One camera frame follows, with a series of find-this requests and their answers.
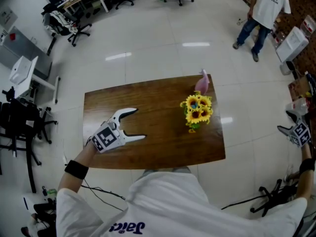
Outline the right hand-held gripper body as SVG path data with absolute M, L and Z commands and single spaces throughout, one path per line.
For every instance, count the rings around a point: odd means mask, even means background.
M 296 124 L 290 128 L 289 131 L 290 142 L 297 147 L 301 148 L 311 140 L 311 133 L 307 124 L 300 120 L 297 120 Z

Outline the person's right forearm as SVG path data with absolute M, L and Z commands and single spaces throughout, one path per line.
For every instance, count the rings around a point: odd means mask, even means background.
M 310 145 L 307 143 L 302 147 L 302 161 L 307 158 L 313 158 Z M 308 203 L 314 187 L 314 171 L 306 171 L 299 176 L 296 198 L 305 199 Z

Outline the black right wristband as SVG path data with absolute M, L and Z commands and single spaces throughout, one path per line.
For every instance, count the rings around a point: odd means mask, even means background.
M 302 175 L 306 171 L 314 171 L 315 170 L 315 159 L 313 158 L 307 158 L 302 161 L 300 168 L 299 168 L 299 173 Z

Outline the black wristband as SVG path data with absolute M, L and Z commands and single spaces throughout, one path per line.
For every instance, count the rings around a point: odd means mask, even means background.
M 299 173 L 302 175 L 306 171 L 314 171 L 315 170 L 315 159 L 313 158 L 307 158 L 302 161 L 300 168 L 299 168 Z
M 74 160 L 69 161 L 69 163 L 67 164 L 66 168 L 65 168 L 65 172 L 69 173 L 70 175 L 84 180 L 87 173 L 88 173 L 89 167 L 84 166 Z

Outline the black left wristband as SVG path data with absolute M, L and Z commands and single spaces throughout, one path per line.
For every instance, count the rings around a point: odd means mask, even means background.
M 66 168 L 65 168 L 65 172 L 69 173 L 70 175 L 84 180 L 87 173 L 88 173 L 89 167 L 84 166 L 74 160 L 69 161 L 69 163 L 67 164 Z

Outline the small white canister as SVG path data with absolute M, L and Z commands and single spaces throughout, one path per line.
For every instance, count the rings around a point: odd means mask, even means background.
M 294 64 L 292 61 L 285 61 L 280 65 L 280 71 L 284 76 L 290 75 L 293 71 L 295 71 Z

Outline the person's right leg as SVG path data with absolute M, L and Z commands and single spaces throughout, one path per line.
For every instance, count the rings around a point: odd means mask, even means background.
M 187 166 L 173 168 L 171 172 L 174 172 L 174 173 L 187 173 L 187 174 L 191 174 L 192 173 Z

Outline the sunflower bouquet in white pot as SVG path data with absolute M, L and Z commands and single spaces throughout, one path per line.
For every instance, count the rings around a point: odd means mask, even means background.
M 213 115 L 211 96 L 194 91 L 193 95 L 189 95 L 185 101 L 180 103 L 180 107 L 183 109 L 189 133 L 195 133 L 202 123 L 210 123 Z

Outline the white floor appliance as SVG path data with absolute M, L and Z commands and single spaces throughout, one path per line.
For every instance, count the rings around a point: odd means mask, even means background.
M 287 37 L 276 49 L 276 53 L 281 63 L 292 61 L 309 44 L 302 30 L 296 26 L 290 31 Z

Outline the person's white t-shirt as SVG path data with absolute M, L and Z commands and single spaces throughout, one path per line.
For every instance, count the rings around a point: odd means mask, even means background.
M 77 193 L 57 195 L 57 237 L 293 237 L 307 208 L 303 197 L 259 219 L 228 214 L 208 202 L 190 173 L 154 172 L 129 188 L 127 209 L 108 222 Z

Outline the black metal stand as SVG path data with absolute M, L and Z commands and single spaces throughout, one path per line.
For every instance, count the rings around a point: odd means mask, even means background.
M 26 162 L 27 162 L 27 169 L 28 169 L 28 176 L 30 181 L 30 187 L 33 194 L 37 193 L 36 186 L 35 186 L 35 180 L 33 175 L 33 167 L 32 167 L 32 158 L 37 166 L 41 166 L 42 162 L 38 160 L 35 153 L 33 152 L 32 148 L 32 138 L 26 138 L 21 136 L 9 136 L 4 133 L 0 132 L 0 138 L 6 138 L 9 139 L 10 142 L 7 145 L 0 144 L 0 149 L 6 149 L 9 151 L 12 151 L 12 154 L 16 157 L 18 151 L 23 151 L 26 153 Z M 25 142 L 24 148 L 17 147 L 17 141 Z

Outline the white box with red label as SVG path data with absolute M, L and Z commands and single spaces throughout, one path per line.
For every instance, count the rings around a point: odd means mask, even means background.
M 316 20 L 314 20 L 310 15 L 307 15 L 303 20 L 300 29 L 306 38 L 310 38 L 316 30 Z

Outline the black bag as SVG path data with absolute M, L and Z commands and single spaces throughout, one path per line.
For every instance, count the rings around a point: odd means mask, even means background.
M 35 219 L 39 223 L 38 237 L 57 237 L 56 233 L 56 202 L 51 198 L 46 203 L 34 205 Z

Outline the white cardboard box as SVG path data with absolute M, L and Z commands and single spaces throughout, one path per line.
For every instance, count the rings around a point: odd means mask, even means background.
M 13 84 L 20 84 L 23 82 L 28 76 L 31 64 L 32 62 L 30 60 L 24 56 L 21 56 L 19 60 L 13 65 L 9 80 Z

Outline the grey metal cabinet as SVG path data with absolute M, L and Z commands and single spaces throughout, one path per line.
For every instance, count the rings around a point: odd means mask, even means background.
M 43 80 L 48 79 L 52 66 L 51 57 L 14 26 L 0 44 L 0 63 L 11 70 L 21 56 L 30 61 L 38 57 L 34 74 Z

